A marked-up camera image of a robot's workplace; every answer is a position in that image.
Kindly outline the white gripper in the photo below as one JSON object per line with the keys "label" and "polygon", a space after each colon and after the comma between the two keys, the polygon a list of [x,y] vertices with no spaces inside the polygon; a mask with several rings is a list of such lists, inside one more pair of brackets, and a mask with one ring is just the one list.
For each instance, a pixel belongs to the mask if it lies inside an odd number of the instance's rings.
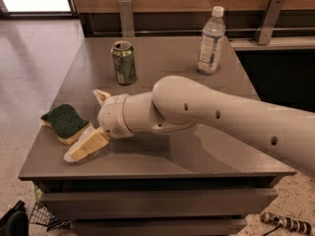
{"label": "white gripper", "polygon": [[104,148],[110,138],[122,139],[133,136],[123,115],[123,107],[128,94],[111,96],[110,93],[100,89],[94,89],[93,94],[100,105],[97,121],[101,128],[96,129],[89,124],[70,138],[64,139],[63,143],[70,146],[64,154],[64,160],[67,162],[78,162]]}

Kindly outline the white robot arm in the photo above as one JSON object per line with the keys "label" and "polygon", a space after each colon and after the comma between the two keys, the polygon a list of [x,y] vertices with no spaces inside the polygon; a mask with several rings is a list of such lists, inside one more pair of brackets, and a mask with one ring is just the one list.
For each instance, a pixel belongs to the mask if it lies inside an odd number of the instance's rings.
{"label": "white robot arm", "polygon": [[223,131],[285,164],[315,174],[312,112],[219,92],[190,79],[168,76],[149,92],[110,95],[96,89],[99,127],[89,127],[64,155],[78,162],[110,139],[164,134],[204,124]]}

